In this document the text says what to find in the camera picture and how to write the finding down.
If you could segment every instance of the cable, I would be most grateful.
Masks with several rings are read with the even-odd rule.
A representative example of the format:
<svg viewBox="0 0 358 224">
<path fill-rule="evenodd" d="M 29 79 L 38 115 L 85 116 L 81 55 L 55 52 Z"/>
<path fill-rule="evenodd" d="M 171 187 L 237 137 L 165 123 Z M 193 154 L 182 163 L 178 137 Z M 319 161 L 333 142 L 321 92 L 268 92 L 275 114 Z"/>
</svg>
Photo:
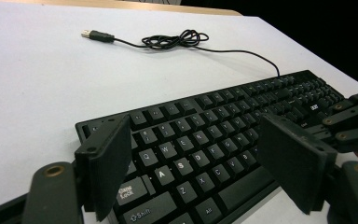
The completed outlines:
<svg viewBox="0 0 358 224">
<path fill-rule="evenodd" d="M 177 46 L 181 46 L 184 48 L 201 49 L 201 50 L 216 52 L 216 53 L 232 53 L 232 52 L 248 53 L 272 64 L 272 66 L 274 66 L 274 68 L 277 71 L 278 77 L 280 76 L 278 66 L 275 65 L 275 63 L 249 50 L 242 50 L 242 49 L 217 50 L 217 49 L 204 49 L 198 47 L 198 44 L 200 42 L 209 40 L 209 36 L 207 36 L 204 33 L 198 33 L 195 30 L 185 30 L 180 35 L 176 35 L 176 36 L 152 35 L 149 37 L 145 37 L 142 39 L 142 43 L 144 43 L 143 45 L 135 45 L 125 40 L 115 38 L 114 35 L 100 33 L 98 31 L 85 30 L 81 33 L 81 35 L 83 37 L 92 40 L 101 41 L 104 43 L 113 43 L 114 41 L 118 41 L 123 44 L 127 44 L 139 49 L 167 50 L 167 49 L 173 49 Z"/>
</svg>

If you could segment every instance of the usb connector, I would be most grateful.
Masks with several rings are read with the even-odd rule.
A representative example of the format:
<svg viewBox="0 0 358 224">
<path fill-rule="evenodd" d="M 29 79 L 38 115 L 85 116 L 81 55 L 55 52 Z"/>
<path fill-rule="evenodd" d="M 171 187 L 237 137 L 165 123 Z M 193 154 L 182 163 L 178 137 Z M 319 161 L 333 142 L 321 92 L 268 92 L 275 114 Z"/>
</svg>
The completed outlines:
<svg viewBox="0 0 358 224">
<path fill-rule="evenodd" d="M 115 41 L 115 37 L 110 34 L 101 33 L 98 31 L 88 31 L 84 30 L 81 33 L 81 36 L 92 39 L 92 40 L 98 40 L 104 43 L 113 43 Z"/>
</svg>

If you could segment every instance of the black keyboard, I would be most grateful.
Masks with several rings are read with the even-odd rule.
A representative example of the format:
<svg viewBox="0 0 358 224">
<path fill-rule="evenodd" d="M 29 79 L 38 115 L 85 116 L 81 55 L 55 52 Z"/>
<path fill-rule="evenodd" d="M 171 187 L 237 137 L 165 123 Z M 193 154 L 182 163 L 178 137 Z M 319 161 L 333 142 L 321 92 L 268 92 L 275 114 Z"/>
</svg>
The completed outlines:
<svg viewBox="0 0 358 224">
<path fill-rule="evenodd" d="M 233 222 L 278 187 L 256 160 L 260 115 L 308 128 L 343 99 L 301 71 L 125 112 L 132 162 L 113 208 L 115 222 Z M 79 122 L 80 141 L 119 115 Z"/>
</svg>

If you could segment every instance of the keycap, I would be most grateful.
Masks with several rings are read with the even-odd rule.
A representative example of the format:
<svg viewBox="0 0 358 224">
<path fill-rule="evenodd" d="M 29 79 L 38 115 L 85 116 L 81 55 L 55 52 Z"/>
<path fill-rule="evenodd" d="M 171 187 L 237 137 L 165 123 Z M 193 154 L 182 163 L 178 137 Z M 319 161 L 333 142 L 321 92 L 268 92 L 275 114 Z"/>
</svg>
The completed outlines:
<svg viewBox="0 0 358 224">
<path fill-rule="evenodd" d="M 244 151 L 238 155 L 238 160 L 243 165 L 246 171 L 256 166 L 257 161 L 254 156 L 250 153 L 250 151 Z"/>
<path fill-rule="evenodd" d="M 142 145 L 143 148 L 153 147 L 158 144 L 158 139 L 157 139 L 156 135 L 154 134 L 153 130 L 150 128 L 143 129 L 140 132 L 138 132 L 137 134 L 139 136 L 138 142 Z"/>
<path fill-rule="evenodd" d="M 241 165 L 240 161 L 238 161 L 238 159 L 236 157 L 229 159 L 226 162 L 226 167 L 227 167 L 228 171 L 231 173 L 231 176 L 233 176 L 233 177 L 235 177 L 238 174 L 240 174 L 241 172 L 245 171 L 245 169 Z"/>
<path fill-rule="evenodd" d="M 193 128 L 193 130 L 197 131 L 206 126 L 205 121 L 201 118 L 200 115 L 195 114 L 187 118 L 188 123 Z"/>
<path fill-rule="evenodd" d="M 154 154 L 154 152 L 151 148 L 144 150 L 144 151 L 140 151 L 139 157 L 141 158 L 143 167 L 146 169 L 155 167 L 158 164 L 156 155 Z"/>
<path fill-rule="evenodd" d="M 201 95 L 196 101 L 202 109 L 209 109 L 214 106 L 214 103 L 208 95 Z"/>
<path fill-rule="evenodd" d="M 177 119 L 176 121 L 171 123 L 171 125 L 179 136 L 183 136 L 191 132 L 191 127 L 187 123 L 186 119 Z"/>
<path fill-rule="evenodd" d="M 191 167 L 190 162 L 188 162 L 187 158 L 182 158 L 178 161 L 175 161 L 174 166 L 172 168 L 173 172 L 176 174 L 178 179 L 182 179 L 191 173 L 193 173 L 193 167 Z"/>
<path fill-rule="evenodd" d="M 209 144 L 209 139 L 203 131 L 195 132 L 191 135 L 197 148 L 204 147 Z"/>
<path fill-rule="evenodd" d="M 177 103 L 176 105 L 178 106 L 180 112 L 183 115 L 190 115 L 190 114 L 197 112 L 189 100 L 183 100 L 183 101 Z"/>
<path fill-rule="evenodd" d="M 141 111 L 135 111 L 130 113 L 131 118 L 131 128 L 133 130 L 140 130 L 147 127 L 148 123 Z"/>
<path fill-rule="evenodd" d="M 197 205 L 196 210 L 201 222 L 204 224 L 213 224 L 223 216 L 212 198 Z"/>
<path fill-rule="evenodd" d="M 152 107 L 145 112 L 145 116 L 150 124 L 158 124 L 165 120 L 164 115 L 158 107 Z"/>
<path fill-rule="evenodd" d="M 214 144 L 207 148 L 207 157 L 211 163 L 214 163 L 221 161 L 225 157 L 225 154 L 217 144 Z"/>
<path fill-rule="evenodd" d="M 175 137 L 175 131 L 169 123 L 160 124 L 155 131 L 161 142 L 172 140 Z"/>
<path fill-rule="evenodd" d="M 199 195 L 201 196 L 214 189 L 214 183 L 207 173 L 202 173 L 196 176 L 195 186 L 197 187 Z"/>
<path fill-rule="evenodd" d="M 140 202 L 148 195 L 147 189 L 141 177 L 123 183 L 117 192 L 117 204 L 120 207 Z"/>
<path fill-rule="evenodd" d="M 194 222 L 188 213 L 184 213 L 183 215 L 174 219 L 169 224 L 194 224 Z"/>
<path fill-rule="evenodd" d="M 160 194 L 154 199 L 143 203 L 120 217 L 120 223 L 151 224 L 162 220 L 177 209 L 169 192 Z"/>
<path fill-rule="evenodd" d="M 158 145 L 158 149 L 158 155 L 164 163 L 178 156 L 178 153 L 176 152 L 171 142 Z"/>
<path fill-rule="evenodd" d="M 205 156 L 205 153 L 202 150 L 191 154 L 190 159 L 192 161 L 191 164 L 193 164 L 194 169 L 198 171 L 210 164 L 208 158 Z"/>
<path fill-rule="evenodd" d="M 193 143 L 191 143 L 187 136 L 180 137 L 173 143 L 177 149 L 177 152 L 179 152 L 181 155 L 184 155 L 194 149 Z"/>
<path fill-rule="evenodd" d="M 205 133 L 212 143 L 215 143 L 223 137 L 222 132 L 220 132 L 220 130 L 215 125 L 207 128 Z"/>
<path fill-rule="evenodd" d="M 178 107 L 175 104 L 169 103 L 160 108 L 165 118 L 167 119 L 177 119 L 181 116 Z"/>
<path fill-rule="evenodd" d="M 228 171 L 222 164 L 218 164 L 212 168 L 209 174 L 215 185 L 219 188 L 230 179 Z"/>
<path fill-rule="evenodd" d="M 188 181 L 176 187 L 176 192 L 181 203 L 188 204 L 197 199 L 197 193 Z"/>
<path fill-rule="evenodd" d="M 258 167 L 250 174 L 221 190 L 217 195 L 225 208 L 231 212 L 273 181 L 272 176 L 265 168 Z"/>
<path fill-rule="evenodd" d="M 239 150 L 237 145 L 235 145 L 230 138 L 223 140 L 219 144 L 219 146 L 222 148 L 222 150 L 225 152 L 225 155 L 228 157 Z"/>
<path fill-rule="evenodd" d="M 167 165 L 156 169 L 154 173 L 157 180 L 156 182 L 158 183 L 158 186 L 160 188 L 168 187 L 175 180 L 175 178 L 173 178 L 173 175 L 170 171 L 170 168 L 168 168 Z"/>
</svg>

